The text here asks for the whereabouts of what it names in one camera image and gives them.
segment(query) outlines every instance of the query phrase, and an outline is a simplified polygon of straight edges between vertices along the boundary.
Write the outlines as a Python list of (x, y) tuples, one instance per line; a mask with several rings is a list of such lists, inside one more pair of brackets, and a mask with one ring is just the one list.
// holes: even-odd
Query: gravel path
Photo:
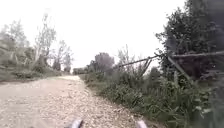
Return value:
[(0, 86), (0, 128), (134, 128), (127, 109), (94, 95), (77, 76)]

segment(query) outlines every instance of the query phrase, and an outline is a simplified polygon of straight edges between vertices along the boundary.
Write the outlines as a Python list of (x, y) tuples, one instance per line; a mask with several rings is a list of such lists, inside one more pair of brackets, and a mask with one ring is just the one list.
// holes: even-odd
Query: bush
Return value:
[(150, 86), (145, 93), (142, 86), (128, 85), (127, 83), (133, 78), (125, 73), (120, 73), (119, 80), (116, 78), (116, 82), (112, 79), (110, 77), (109, 81), (102, 81), (97, 79), (96, 74), (85, 75), (88, 86), (97, 88), (100, 96), (122, 104), (149, 119), (163, 122), (168, 128), (190, 127), (195, 123), (206, 122), (206, 125), (211, 123), (204, 119), (208, 114), (204, 111), (210, 108), (208, 99), (210, 90), (201, 90), (191, 86), (188, 86), (189, 88), (176, 87), (173, 82), (161, 78), (158, 79), (160, 84)]
[(6, 68), (17, 66), (17, 63), (13, 60), (2, 60), (1, 64)]
[(71, 67), (65, 67), (65, 68), (64, 68), (64, 71), (67, 72), (67, 73), (70, 73), (70, 71), (71, 71)]
[(15, 72), (12, 72), (12, 74), (15, 75), (16, 78), (19, 78), (19, 79), (31, 79), (31, 78), (42, 76), (40, 73), (29, 71), (29, 70), (15, 71)]

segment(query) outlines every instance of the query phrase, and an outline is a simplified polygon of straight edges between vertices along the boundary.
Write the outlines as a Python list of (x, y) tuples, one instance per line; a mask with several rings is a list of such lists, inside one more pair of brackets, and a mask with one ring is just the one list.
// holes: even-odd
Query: tree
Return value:
[(63, 64), (63, 59), (65, 55), (69, 52), (68, 46), (66, 45), (64, 40), (59, 41), (58, 49), (53, 54), (53, 58), (56, 59), (60, 64)]
[[(217, 27), (211, 23), (203, 0), (188, 0), (185, 11), (178, 9), (169, 17), (165, 32), (159, 34), (164, 39), (164, 53), (191, 54), (217, 51), (219, 45), (215, 41)], [(214, 58), (186, 58), (176, 60), (190, 76), (200, 78), (208, 70), (214, 69)], [(168, 78), (175, 68), (167, 57), (161, 59), (162, 70)]]
[(61, 70), (61, 64), (59, 63), (59, 61), (57, 59), (54, 60), (52, 68), (57, 70), (57, 71)]
[(38, 60), (39, 56), (43, 55), (45, 63), (47, 64), (47, 59), (50, 54), (50, 47), (55, 39), (56, 39), (56, 31), (54, 30), (54, 28), (49, 26), (48, 14), (44, 14), (43, 28), (36, 38), (35, 60)]
[(20, 21), (13, 21), (10, 25), (5, 25), (1, 31), (2, 35), (8, 35), (15, 41), (15, 47), (24, 48), (29, 46), (29, 42), (23, 31)]
[(114, 58), (108, 53), (101, 52), (95, 56), (95, 62), (97, 63), (98, 70), (104, 71), (112, 68), (114, 64)]

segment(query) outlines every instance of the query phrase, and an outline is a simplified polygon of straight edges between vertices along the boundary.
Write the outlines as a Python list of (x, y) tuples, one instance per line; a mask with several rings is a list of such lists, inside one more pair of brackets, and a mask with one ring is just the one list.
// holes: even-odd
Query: dirt path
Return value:
[(84, 128), (132, 128), (133, 116), (95, 96), (77, 76), (0, 86), (0, 128), (64, 128), (76, 118)]

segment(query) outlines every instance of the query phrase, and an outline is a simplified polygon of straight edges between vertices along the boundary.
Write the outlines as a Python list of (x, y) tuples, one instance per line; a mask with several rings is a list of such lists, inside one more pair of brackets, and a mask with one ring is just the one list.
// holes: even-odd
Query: shrub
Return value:
[(15, 62), (15, 61), (13, 61), (13, 60), (2, 60), (2, 65), (4, 66), (4, 67), (16, 67), (17, 66), (17, 63)]

